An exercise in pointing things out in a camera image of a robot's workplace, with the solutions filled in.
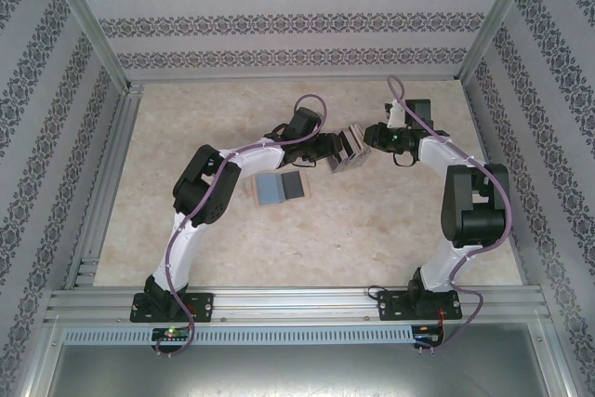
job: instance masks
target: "beige floor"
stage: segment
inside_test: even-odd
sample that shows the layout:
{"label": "beige floor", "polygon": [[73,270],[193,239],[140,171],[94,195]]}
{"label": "beige floor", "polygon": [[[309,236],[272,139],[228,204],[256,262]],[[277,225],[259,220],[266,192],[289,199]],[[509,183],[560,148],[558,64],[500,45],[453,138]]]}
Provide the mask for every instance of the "beige floor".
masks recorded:
{"label": "beige floor", "polygon": [[[407,97],[429,98],[435,126],[470,153],[479,142],[459,82],[409,82]],[[164,253],[171,190],[197,148],[226,149],[260,138],[292,116],[295,100],[328,103],[326,130],[385,121],[384,82],[214,83],[148,86],[142,98],[95,285],[142,285]],[[319,106],[313,100],[315,110]],[[427,166],[397,167],[373,151],[366,164],[331,175],[307,170],[311,198],[256,208],[249,181],[203,240],[191,285],[405,285],[440,235],[443,181]],[[482,255],[466,285],[517,285],[509,245]]]}

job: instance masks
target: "purple cable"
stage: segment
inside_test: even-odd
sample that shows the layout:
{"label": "purple cable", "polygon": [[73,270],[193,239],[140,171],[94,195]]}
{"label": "purple cable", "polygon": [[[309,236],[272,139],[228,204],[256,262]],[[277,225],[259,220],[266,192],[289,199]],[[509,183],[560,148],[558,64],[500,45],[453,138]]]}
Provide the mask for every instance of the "purple cable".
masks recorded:
{"label": "purple cable", "polygon": [[299,103],[301,101],[303,101],[304,99],[306,99],[306,98],[316,98],[323,105],[323,117],[322,117],[322,120],[321,120],[320,125],[319,126],[316,126],[316,128],[314,130],[312,130],[312,132],[309,135],[307,135],[306,137],[302,137],[301,139],[292,139],[290,141],[271,141],[271,142],[268,142],[268,143],[254,143],[254,144],[250,144],[248,146],[244,146],[243,148],[237,149],[237,150],[235,150],[235,152],[232,152],[228,156],[226,156],[223,159],[223,161],[221,162],[221,165],[219,166],[219,169],[217,170],[217,172],[215,173],[215,176],[213,177],[213,181],[211,181],[211,184],[208,187],[208,189],[206,190],[206,193],[203,196],[203,198],[201,199],[201,201],[193,209],[193,211],[181,221],[181,223],[179,224],[178,229],[171,236],[171,239],[169,239],[169,244],[167,244],[167,250],[165,251],[165,278],[167,279],[167,285],[169,285],[169,291],[170,291],[170,293],[172,294],[172,296],[174,297],[174,299],[176,300],[176,302],[179,304],[179,306],[182,308],[182,310],[184,311],[184,313],[186,313],[186,316],[188,317],[188,328],[190,329],[191,333],[188,336],[188,339],[186,340],[186,344],[184,344],[183,346],[181,346],[178,350],[173,351],[173,352],[169,352],[169,353],[165,353],[165,352],[159,351],[159,345],[161,344],[161,341],[163,340],[163,338],[158,339],[157,340],[157,343],[155,344],[155,350],[157,351],[157,355],[159,355],[159,356],[165,355],[168,358],[171,358],[171,357],[173,357],[175,355],[179,355],[179,354],[183,353],[185,350],[187,350],[188,347],[192,344],[192,341],[194,340],[194,331],[195,331],[194,318],[192,318],[192,313],[186,307],[186,305],[184,304],[184,302],[181,300],[181,298],[178,295],[178,292],[176,292],[176,289],[174,287],[174,283],[173,283],[173,281],[171,279],[171,272],[169,271],[169,267],[170,267],[169,257],[171,256],[171,250],[172,250],[172,247],[174,246],[174,243],[176,242],[176,239],[178,238],[178,235],[181,233],[182,229],[186,226],[186,224],[188,223],[188,221],[189,220],[192,220],[192,218],[194,216],[196,216],[200,212],[201,209],[203,209],[203,206],[205,206],[206,202],[208,201],[209,197],[211,196],[211,193],[215,189],[215,185],[217,184],[219,178],[221,177],[221,173],[223,172],[223,168],[225,167],[225,165],[233,157],[235,157],[236,155],[238,155],[238,154],[240,154],[242,152],[250,151],[251,149],[268,148],[268,147],[271,147],[271,146],[286,146],[288,144],[301,143],[302,141],[306,141],[307,139],[311,139],[316,134],[318,134],[318,132],[320,132],[320,129],[323,128],[324,123],[326,122],[326,115],[327,115],[326,103],[324,102],[324,99],[322,99],[318,95],[314,95],[313,93],[307,93],[306,95],[300,97],[296,101],[296,104],[294,105],[294,112],[296,112],[298,110]]}
{"label": "purple cable", "polygon": [[[401,88],[401,94],[397,93],[397,90],[392,85],[392,81],[393,80],[396,81],[397,84],[399,85],[399,87]],[[455,284],[455,276],[458,273],[458,271],[461,270],[461,267],[463,267],[463,265],[465,265],[465,262],[467,262],[469,260],[469,258],[471,258],[471,257],[473,257],[475,255],[480,255],[481,253],[487,253],[488,251],[495,250],[496,248],[498,248],[499,246],[501,246],[502,244],[504,244],[506,242],[506,240],[507,240],[507,238],[509,237],[509,234],[510,234],[510,229],[512,228],[512,209],[510,207],[510,199],[508,198],[508,196],[506,194],[506,191],[504,191],[504,188],[502,187],[502,185],[500,184],[500,182],[496,179],[496,177],[494,177],[494,175],[490,171],[488,171],[487,169],[485,169],[485,167],[483,167],[482,164],[476,162],[465,151],[463,151],[458,146],[456,146],[455,143],[453,143],[451,141],[447,141],[446,139],[444,139],[443,137],[441,137],[440,135],[438,135],[421,118],[419,118],[411,109],[409,109],[407,107],[407,105],[405,104],[405,101],[403,100],[403,98],[405,96],[405,86],[403,85],[403,82],[397,76],[395,76],[395,75],[392,74],[392,75],[390,75],[387,78],[387,84],[389,85],[389,89],[392,92],[392,95],[397,100],[397,102],[401,105],[401,107],[403,107],[405,109],[405,111],[407,113],[409,113],[409,115],[411,115],[411,117],[419,123],[420,126],[422,126],[424,129],[426,129],[426,131],[428,131],[430,133],[430,135],[432,135],[434,138],[436,138],[442,144],[444,144],[444,145],[448,146],[449,148],[451,148],[458,155],[460,155],[461,157],[463,157],[467,162],[469,162],[473,166],[477,167],[486,177],[488,177],[490,179],[490,181],[494,184],[494,187],[496,188],[496,190],[500,194],[500,197],[502,197],[502,201],[504,202],[506,224],[505,224],[504,231],[502,232],[502,235],[500,236],[500,238],[497,241],[495,241],[493,244],[489,245],[489,246],[486,246],[486,247],[483,247],[483,248],[478,248],[477,250],[473,250],[472,252],[468,253],[464,258],[462,258],[455,265],[455,267],[452,269],[452,271],[448,275],[448,281],[450,282],[451,286],[457,292],[467,293],[467,294],[470,294],[470,295],[475,295],[479,299],[479,302],[477,304],[477,308],[469,316],[469,318],[467,319],[467,321],[465,323],[463,323],[463,325],[461,325],[460,328],[450,338],[448,338],[443,344],[441,344],[440,346],[437,346],[437,347],[434,348],[434,351],[437,351],[439,349],[442,349],[442,348],[448,346],[448,344],[450,344],[455,339],[457,339],[461,335],[461,333],[469,326],[469,324],[471,324],[471,322],[475,319],[475,317],[477,316],[477,314],[482,309],[482,306],[483,306],[483,295],[480,292],[476,291],[476,290],[469,290],[467,288],[462,288],[462,287],[459,287],[458,285],[456,285]]]}

